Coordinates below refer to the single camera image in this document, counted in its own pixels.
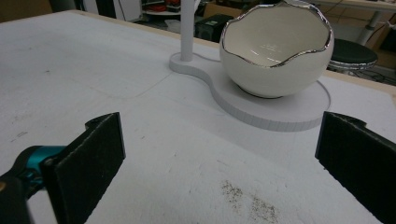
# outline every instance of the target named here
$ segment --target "chair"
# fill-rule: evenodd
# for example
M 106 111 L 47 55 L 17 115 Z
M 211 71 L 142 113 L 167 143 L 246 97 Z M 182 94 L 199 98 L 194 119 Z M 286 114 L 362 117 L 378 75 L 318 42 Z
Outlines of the chair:
M 352 41 L 335 38 L 328 68 L 349 74 L 349 72 L 371 68 L 377 60 L 378 56 L 371 49 Z

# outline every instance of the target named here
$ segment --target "stool seat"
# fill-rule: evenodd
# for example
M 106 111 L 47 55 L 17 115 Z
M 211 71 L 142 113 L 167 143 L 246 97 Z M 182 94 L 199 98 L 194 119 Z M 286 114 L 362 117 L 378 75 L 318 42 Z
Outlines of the stool seat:
M 336 70 L 361 70 L 373 67 L 378 60 L 375 52 L 360 44 L 334 39 L 329 67 Z

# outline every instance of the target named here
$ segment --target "white pole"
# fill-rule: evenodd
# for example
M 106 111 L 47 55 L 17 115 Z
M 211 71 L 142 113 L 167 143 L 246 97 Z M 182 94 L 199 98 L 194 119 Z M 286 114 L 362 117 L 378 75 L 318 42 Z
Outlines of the white pole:
M 181 56 L 182 62 L 192 61 L 194 38 L 194 0 L 181 0 Z

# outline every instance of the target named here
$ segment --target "white stand base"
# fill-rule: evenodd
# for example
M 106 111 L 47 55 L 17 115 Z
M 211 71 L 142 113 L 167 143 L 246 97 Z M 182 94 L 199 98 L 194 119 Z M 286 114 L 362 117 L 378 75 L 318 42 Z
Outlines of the white stand base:
M 169 66 L 177 73 L 206 82 L 216 102 L 227 113 L 269 131 L 299 132 L 317 127 L 323 112 L 331 105 L 331 96 L 320 82 L 293 95 L 264 99 L 242 91 L 218 61 L 193 54 L 192 61 L 182 62 L 177 53 L 171 56 Z

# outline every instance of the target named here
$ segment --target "white bowl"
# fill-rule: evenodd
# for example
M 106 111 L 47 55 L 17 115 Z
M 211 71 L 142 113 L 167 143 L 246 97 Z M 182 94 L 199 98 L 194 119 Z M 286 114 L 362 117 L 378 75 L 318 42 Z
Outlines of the white bowl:
M 332 27 L 305 2 L 255 6 L 224 27 L 221 63 L 243 90 L 260 97 L 294 94 L 318 80 L 332 57 Z

